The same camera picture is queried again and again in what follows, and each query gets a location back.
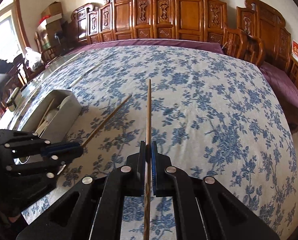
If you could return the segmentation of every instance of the wooden chopstick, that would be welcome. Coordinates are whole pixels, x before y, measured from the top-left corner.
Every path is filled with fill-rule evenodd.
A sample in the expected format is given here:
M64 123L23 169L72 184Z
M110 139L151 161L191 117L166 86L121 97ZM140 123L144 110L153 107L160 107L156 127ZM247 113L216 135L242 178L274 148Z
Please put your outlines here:
M149 237L150 237L150 196L151 196L151 79L149 79L149 84L148 84L145 161L146 161L146 165L145 165L145 176L144 176L143 240L149 240Z
M52 99L51 103L50 103L49 106L47 107L47 110L45 111L45 113L44 113L44 115L43 115L41 121L39 122L39 125L38 125L38 127L36 128L36 130L37 130L37 129L40 127L40 125L43 123L43 120L44 120L45 116L47 115L48 111L50 110L51 105L52 105L52 103L54 102L54 100L55 100L55 98Z
M132 95L129 95L125 100L123 100L123 102L116 108L116 109L114 109L114 111L96 128L96 129L94 129L92 132L91 132L91 134L90 134L90 136L81 144L81 146L84 148L87 144L88 144L88 142L96 135L96 133L99 131L99 130L101 130L103 127L104 127L104 125L111 119L111 117L112 116L114 116L115 115L115 113L121 108L121 106L123 106L125 103L126 103L126 101L128 101L129 100L129 98L131 97Z

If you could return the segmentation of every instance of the purple cushion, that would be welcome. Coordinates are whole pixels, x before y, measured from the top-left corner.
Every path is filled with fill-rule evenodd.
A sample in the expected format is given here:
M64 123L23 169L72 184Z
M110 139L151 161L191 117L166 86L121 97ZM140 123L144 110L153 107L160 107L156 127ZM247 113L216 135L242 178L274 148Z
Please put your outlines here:
M102 42L102 43L97 43L93 45L79 47L77 49L70 51L68 54L71 54L74 52L81 52L84 50L91 50L91 49L102 49L102 48L119 47L119 46L135 46L135 45L182 47L182 48L200 49L200 50L215 52L219 54L224 54L219 43L209 43L209 42L201 42L201 41L182 41L182 40L170 40L170 39L135 39L135 40Z
M260 67L260 71L278 98L284 98L298 108L298 90L284 71L267 62Z

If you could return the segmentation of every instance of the floral tablecloth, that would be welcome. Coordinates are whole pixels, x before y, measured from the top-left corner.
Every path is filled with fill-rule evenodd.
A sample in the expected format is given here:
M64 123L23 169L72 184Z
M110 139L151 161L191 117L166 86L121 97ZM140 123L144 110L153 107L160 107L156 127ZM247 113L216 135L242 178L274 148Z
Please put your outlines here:
M145 140L147 80L152 80L152 140L189 175L215 176L281 239L290 234L298 188L294 145L272 89L255 65L196 49L127 46L85 51L52 73L11 129L20 130L54 89L83 106L67 140L82 143L129 94L132 97L58 180L23 212L30 223L85 175L106 176ZM152 240L176 239L171 198L151 204ZM143 199L124 202L121 238L142 239Z

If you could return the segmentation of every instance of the window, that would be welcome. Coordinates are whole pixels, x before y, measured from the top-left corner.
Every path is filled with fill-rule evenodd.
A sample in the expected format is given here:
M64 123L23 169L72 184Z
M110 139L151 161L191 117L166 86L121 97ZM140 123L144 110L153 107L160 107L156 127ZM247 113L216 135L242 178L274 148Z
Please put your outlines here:
M3 0L0 4L0 59L13 62L23 53L25 45L19 34L15 0Z

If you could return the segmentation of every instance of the plastic bag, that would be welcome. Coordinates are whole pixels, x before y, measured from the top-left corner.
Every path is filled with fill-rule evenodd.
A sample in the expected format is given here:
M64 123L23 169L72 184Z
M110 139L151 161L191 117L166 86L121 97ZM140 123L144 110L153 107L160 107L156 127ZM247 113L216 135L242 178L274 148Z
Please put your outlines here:
M25 47L27 53L25 58L29 61L29 68L34 72L36 69L43 64L41 54L34 51L30 47Z

